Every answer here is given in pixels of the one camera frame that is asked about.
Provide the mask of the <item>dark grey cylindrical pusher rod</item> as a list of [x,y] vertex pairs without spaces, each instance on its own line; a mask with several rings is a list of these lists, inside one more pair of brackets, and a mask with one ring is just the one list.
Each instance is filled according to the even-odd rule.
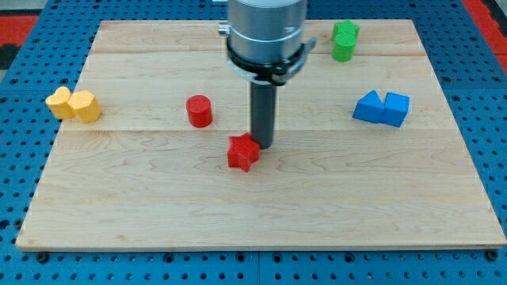
[[250,137],[261,150],[273,144],[276,87],[250,83]]

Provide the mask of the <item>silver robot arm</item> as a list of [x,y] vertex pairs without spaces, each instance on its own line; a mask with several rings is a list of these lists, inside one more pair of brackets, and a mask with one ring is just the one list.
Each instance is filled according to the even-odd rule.
[[231,68],[250,84],[250,137],[261,149],[273,144],[277,88],[294,78],[316,46],[303,42],[306,0],[229,0],[226,37]]

